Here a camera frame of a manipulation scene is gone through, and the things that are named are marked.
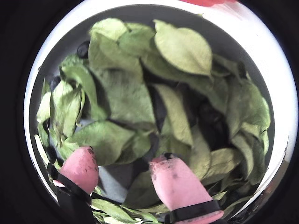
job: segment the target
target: black background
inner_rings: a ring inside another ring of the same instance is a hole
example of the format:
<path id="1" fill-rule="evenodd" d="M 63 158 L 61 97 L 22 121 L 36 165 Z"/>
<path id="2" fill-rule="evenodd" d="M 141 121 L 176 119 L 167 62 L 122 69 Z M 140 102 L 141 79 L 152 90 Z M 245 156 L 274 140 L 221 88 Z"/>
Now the black background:
<path id="1" fill-rule="evenodd" d="M 60 224 L 66 217 L 54 206 L 24 142 L 22 99 L 30 66 L 44 39 L 79 0 L 0 0 L 0 223 Z M 298 88 L 299 6 L 297 0 L 242 1 L 273 32 L 290 63 Z M 267 205 L 250 221 L 299 223 L 298 141 L 291 165 Z"/>

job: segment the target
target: bowl rim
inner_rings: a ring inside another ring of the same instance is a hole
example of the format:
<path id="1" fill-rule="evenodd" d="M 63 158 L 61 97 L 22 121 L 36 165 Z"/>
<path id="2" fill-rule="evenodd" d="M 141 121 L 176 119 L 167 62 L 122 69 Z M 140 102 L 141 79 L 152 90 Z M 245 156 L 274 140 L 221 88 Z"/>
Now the bowl rim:
<path id="1" fill-rule="evenodd" d="M 205 19 L 227 32 L 245 49 L 263 76 L 274 111 L 274 145 L 268 170 L 255 195 L 242 208 L 244 209 L 269 185 L 281 167 L 281 163 L 283 161 L 290 162 L 291 160 L 297 137 L 298 99 L 291 68 L 279 43 L 258 17 L 238 2 L 226 3 L 219 6 L 216 5 L 214 7 L 201 7 L 178 0 L 109 0 L 105 2 L 101 1 L 101 3 L 97 0 L 85 0 L 72 9 L 55 26 L 43 43 L 35 58 L 28 78 L 23 113 L 25 137 L 31 160 L 43 184 L 57 201 L 55 193 L 46 182 L 38 166 L 29 132 L 29 105 L 35 79 L 38 74 L 38 68 L 42 65 L 56 43 L 67 32 L 85 19 L 112 8 L 142 4 L 169 6 L 194 14 L 203 14 L 202 16 Z M 265 50 L 260 51 L 260 49 L 267 49 L 268 54 L 265 53 Z M 284 75 L 284 78 L 281 80 L 278 79 L 280 74 Z M 284 94 L 278 91 L 279 88 L 283 89 Z"/>

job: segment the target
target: pile of leaves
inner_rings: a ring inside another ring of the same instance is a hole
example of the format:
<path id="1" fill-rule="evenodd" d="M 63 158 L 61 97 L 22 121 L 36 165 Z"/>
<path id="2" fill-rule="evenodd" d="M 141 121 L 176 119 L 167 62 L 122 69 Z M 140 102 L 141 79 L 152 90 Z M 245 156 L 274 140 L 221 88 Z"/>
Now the pile of leaves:
<path id="1" fill-rule="evenodd" d="M 242 62 L 214 54 L 192 29 L 154 23 L 108 18 L 92 26 L 90 41 L 61 62 L 59 77 L 44 81 L 40 141 L 49 155 L 52 139 L 64 160 L 91 146 L 98 165 L 107 166 L 143 157 L 154 134 L 155 156 L 179 155 L 227 216 L 265 173 L 269 107 Z M 50 162 L 59 167 L 56 158 Z M 100 223 L 158 223 L 155 216 L 168 211 L 149 171 L 135 178 L 123 204 L 97 195 L 99 188 L 92 205 Z"/>

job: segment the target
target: gray surface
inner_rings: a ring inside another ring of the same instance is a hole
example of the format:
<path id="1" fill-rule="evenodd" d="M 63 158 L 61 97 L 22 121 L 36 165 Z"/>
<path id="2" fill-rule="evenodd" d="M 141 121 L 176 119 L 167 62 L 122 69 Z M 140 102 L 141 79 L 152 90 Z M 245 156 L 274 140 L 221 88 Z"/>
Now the gray surface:
<path id="1" fill-rule="evenodd" d="M 40 102 L 40 93 L 43 85 L 43 79 L 47 74 L 58 74 L 59 63 L 69 54 L 75 53 L 77 46 L 85 40 L 88 40 L 88 30 L 97 21 L 108 18 L 117 17 L 124 21 L 130 22 L 140 22 L 146 25 L 154 26 L 152 20 L 159 19 L 166 22 L 170 22 L 179 27 L 189 27 L 200 32 L 210 43 L 213 52 L 223 55 L 231 60 L 241 60 L 245 63 L 250 76 L 252 77 L 255 84 L 259 87 L 262 95 L 266 98 L 270 105 L 271 116 L 273 118 L 273 109 L 271 106 L 271 100 L 266 88 L 265 82 L 255 66 L 254 62 L 251 60 L 249 55 L 245 50 L 227 33 L 223 30 L 204 20 L 203 18 L 188 13 L 183 10 L 162 7 L 154 5 L 138 5 L 138 6 L 126 6 L 107 10 L 100 14 L 90 17 L 89 19 L 78 24 L 74 29 L 68 32 L 52 49 L 52 51 L 47 56 L 45 62 L 40 67 L 35 85 L 32 91 L 32 98 L 30 102 L 29 110 L 29 126 L 31 140 L 34 142 L 34 134 L 37 133 L 36 130 L 36 112 L 38 110 Z M 269 139 L 270 148 L 266 156 L 266 164 L 269 163 L 271 158 L 271 152 L 273 147 L 274 139 L 274 119 L 272 119 L 272 124 L 269 128 Z M 34 151 L 38 153 L 36 145 L 33 144 Z M 117 167 L 110 169 L 110 172 L 104 172 L 105 177 L 102 178 L 103 186 L 106 190 L 106 194 L 113 200 L 123 201 L 126 188 L 130 185 L 129 180 L 133 172 L 138 172 L 138 167 L 134 169 L 127 167 L 127 172 L 121 173 L 125 170 L 124 167 Z M 121 180 L 127 179 L 127 183 L 121 183 Z"/>

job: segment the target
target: green leaf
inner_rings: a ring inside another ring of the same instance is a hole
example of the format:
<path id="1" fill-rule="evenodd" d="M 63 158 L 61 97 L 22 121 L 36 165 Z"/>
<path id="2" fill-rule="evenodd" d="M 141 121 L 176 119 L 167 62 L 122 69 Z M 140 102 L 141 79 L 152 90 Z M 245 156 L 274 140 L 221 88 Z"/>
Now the green leaf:
<path id="1" fill-rule="evenodd" d="M 154 87 L 161 96 L 167 109 L 171 133 L 177 140 L 189 146 L 193 146 L 193 139 L 183 102 L 170 87 L 162 84 L 155 84 Z"/>
<path id="2" fill-rule="evenodd" d="M 149 133 L 138 131 L 127 143 L 115 164 L 129 164 L 144 156 L 151 147 Z"/>
<path id="3" fill-rule="evenodd" d="M 37 126 L 37 131 L 39 138 L 41 139 L 41 143 L 43 147 L 48 147 L 49 146 L 49 135 L 43 128 L 43 123 L 39 123 Z"/>
<path id="4" fill-rule="evenodd" d="M 261 132 L 270 126 L 270 112 L 258 88 L 249 80 L 239 83 L 235 78 L 228 79 L 229 100 L 226 121 L 230 138 L 240 130 L 243 122 L 261 127 Z"/>
<path id="5" fill-rule="evenodd" d="M 243 122 L 241 125 L 241 130 L 252 134 L 257 139 L 261 139 L 261 127 L 259 125 L 252 125 L 247 122 Z"/>
<path id="6" fill-rule="evenodd" d="M 262 181 L 262 178 L 266 173 L 264 149 L 262 143 L 253 136 L 247 136 L 247 141 L 253 142 L 252 152 L 254 158 L 254 166 L 248 180 L 251 185 L 255 185 Z"/>
<path id="7" fill-rule="evenodd" d="M 104 69 L 121 69 L 129 72 L 138 82 L 143 82 L 142 67 L 138 58 L 127 54 L 117 43 L 103 35 L 91 35 L 88 59 L 95 74 L 102 73 Z"/>
<path id="8" fill-rule="evenodd" d="M 98 195 L 100 195 L 100 196 L 103 196 L 103 195 L 102 195 L 102 192 L 101 192 L 101 189 L 100 189 L 98 186 L 95 187 L 93 193 L 98 194 Z"/>
<path id="9" fill-rule="evenodd" d="M 175 28 L 159 20 L 154 22 L 156 46 L 170 64 L 188 73 L 211 75 L 212 50 L 199 33 L 189 28 Z"/>
<path id="10" fill-rule="evenodd" d="M 154 36 L 155 32 L 152 29 L 134 29 L 119 39 L 119 46 L 124 52 L 137 57 L 149 52 L 159 54 L 156 50 L 152 50 Z"/>
<path id="11" fill-rule="evenodd" d="M 127 213 L 131 216 L 131 217 L 135 217 L 135 218 L 141 218 L 143 221 L 147 220 L 147 221 L 152 221 L 153 223 L 159 223 L 157 218 L 148 213 L 148 212 L 142 212 L 142 211 L 138 211 L 138 210 L 133 210 L 133 209 L 129 209 L 126 207 L 123 207 Z"/>
<path id="12" fill-rule="evenodd" d="M 134 30 L 151 30 L 154 31 L 154 29 L 152 27 L 149 27 L 147 25 L 141 24 L 141 23 L 135 23 L 135 22 L 126 22 L 125 23 L 127 28 L 131 31 Z"/>
<path id="13" fill-rule="evenodd" d="M 213 151 L 211 152 L 211 157 L 211 167 L 201 180 L 201 183 L 204 186 L 222 180 L 242 161 L 240 152 L 231 148 L 223 148 Z"/>
<path id="14" fill-rule="evenodd" d="M 45 164 L 45 165 L 48 165 L 48 163 L 49 163 L 50 161 L 49 161 L 49 159 L 48 159 L 48 157 L 47 157 L 47 154 L 46 154 L 46 152 L 45 152 L 45 150 L 44 150 L 44 148 L 43 148 L 43 146 L 42 146 L 40 137 L 39 137 L 37 134 L 35 134 L 35 135 L 34 135 L 34 138 L 35 138 L 35 140 L 36 140 L 37 150 L 38 150 L 39 154 L 41 155 L 41 158 L 42 158 L 44 164 Z"/>
<path id="15" fill-rule="evenodd" d="M 80 111 L 79 111 L 79 114 L 78 114 L 77 119 L 76 119 L 76 125 L 79 126 L 79 127 L 83 127 L 83 126 L 80 124 L 80 120 L 81 120 L 81 117 L 82 117 L 84 104 L 85 104 L 85 92 L 84 92 L 84 90 L 81 90 L 81 105 L 80 105 Z"/>
<path id="16" fill-rule="evenodd" d="M 96 76 L 109 102 L 113 120 L 125 124 L 140 124 L 155 129 L 156 119 L 149 91 L 145 84 L 121 70 L 106 70 Z"/>
<path id="17" fill-rule="evenodd" d="M 87 62 L 87 59 L 79 58 L 77 54 L 70 54 L 60 63 L 59 67 L 71 67 L 74 65 L 85 64 Z"/>
<path id="18" fill-rule="evenodd" d="M 101 215 L 93 213 L 93 216 L 98 220 L 99 223 L 105 224 L 105 220 Z"/>
<path id="19" fill-rule="evenodd" d="M 238 201 L 232 203 L 230 206 L 228 206 L 228 207 L 224 210 L 224 215 L 223 215 L 222 218 L 225 218 L 226 216 L 228 216 L 228 215 L 235 209 L 235 206 L 236 206 L 237 204 L 240 204 L 240 203 L 242 203 L 242 202 L 248 201 L 250 198 L 252 198 L 252 196 L 241 198 L 241 199 L 239 199 Z"/>
<path id="20" fill-rule="evenodd" d="M 44 96 L 47 92 L 50 92 L 50 85 L 46 82 L 46 79 L 44 79 L 44 80 L 43 80 L 43 88 L 42 88 L 41 99 L 43 98 L 43 96 Z"/>
<path id="21" fill-rule="evenodd" d="M 261 134 L 261 139 L 263 141 L 263 150 L 264 150 L 264 155 L 267 154 L 268 150 L 269 150 L 269 136 L 268 136 L 268 132 L 264 131 Z"/>
<path id="22" fill-rule="evenodd" d="M 225 114 L 228 102 L 228 84 L 225 79 L 214 77 L 214 81 L 204 76 L 193 76 L 167 63 L 162 57 L 149 53 L 141 57 L 143 65 L 153 74 L 166 79 L 187 83 L 192 89 L 206 96 L 213 108 Z"/>
<path id="23" fill-rule="evenodd" d="M 81 88 L 59 95 L 60 88 L 64 86 L 58 85 L 55 88 L 57 92 L 53 91 L 50 101 L 51 123 L 58 140 L 58 147 L 61 146 L 63 139 L 73 135 L 81 105 Z"/>
<path id="24" fill-rule="evenodd" d="M 235 75 L 240 80 L 246 77 L 245 66 L 242 62 L 230 61 L 220 55 L 213 54 L 212 75 L 223 77 L 229 74 Z"/>
<path id="25" fill-rule="evenodd" d="M 39 124 L 50 118 L 50 98 L 51 92 L 47 92 L 41 100 L 36 114 L 36 120 Z"/>
<path id="26" fill-rule="evenodd" d="M 227 193 L 227 191 L 216 194 L 216 195 L 213 196 L 213 199 L 214 200 L 221 200 L 226 195 L 226 193 Z"/>
<path id="27" fill-rule="evenodd" d="M 139 209 L 139 211 L 150 212 L 150 213 L 158 213 L 158 212 L 164 213 L 164 212 L 169 212 L 169 209 L 166 207 L 165 204 L 160 204 L 160 205 L 153 206 L 151 208 Z"/>
<path id="28" fill-rule="evenodd" d="M 142 209 L 152 206 L 159 202 L 156 194 L 150 171 L 140 173 L 130 186 L 128 195 L 122 204 L 122 207 L 131 209 Z"/>
<path id="29" fill-rule="evenodd" d="M 102 199 L 92 199 L 92 205 L 100 209 L 101 211 L 107 213 L 109 216 L 113 217 L 117 221 L 127 224 L 137 223 L 137 221 L 133 220 L 122 208 L 109 201 Z"/>
<path id="30" fill-rule="evenodd" d="M 103 213 L 103 212 L 99 212 L 99 211 L 93 211 L 93 214 L 95 215 L 99 215 L 99 216 L 102 216 L 102 217 L 109 217 L 109 215 L 107 215 L 106 213 Z"/>
<path id="31" fill-rule="evenodd" d="M 93 77 L 88 69 L 81 65 L 64 66 L 61 70 L 66 75 L 67 79 L 75 80 L 82 86 L 91 105 L 91 118 L 94 120 L 105 120 L 107 115 L 105 111 L 98 105 L 97 91 L 93 81 Z"/>
<path id="32" fill-rule="evenodd" d="M 189 167 L 201 180 L 207 174 L 211 165 L 210 147 L 198 126 L 194 126 L 191 132 L 194 139 L 194 147 L 191 150 Z"/>
<path id="33" fill-rule="evenodd" d="M 134 134 L 133 131 L 112 122 L 96 121 L 75 132 L 64 144 L 90 146 L 96 155 L 98 165 L 106 166 L 115 163 Z"/>
<path id="34" fill-rule="evenodd" d="M 90 35 L 102 34 L 113 41 L 117 41 L 127 31 L 128 28 L 120 19 L 107 18 L 95 23 L 89 33 Z"/>
<path id="35" fill-rule="evenodd" d="M 162 136 L 159 142 L 159 149 L 156 151 L 156 156 L 163 153 L 174 153 L 179 155 L 186 164 L 189 164 L 190 146 L 177 140 L 173 135 Z"/>
<path id="36" fill-rule="evenodd" d="M 253 166 L 255 165 L 252 152 L 253 149 L 251 145 L 246 141 L 244 135 L 242 135 L 241 133 L 235 135 L 231 142 L 240 150 L 245 158 L 242 171 L 245 178 L 247 179 L 253 170 Z"/>

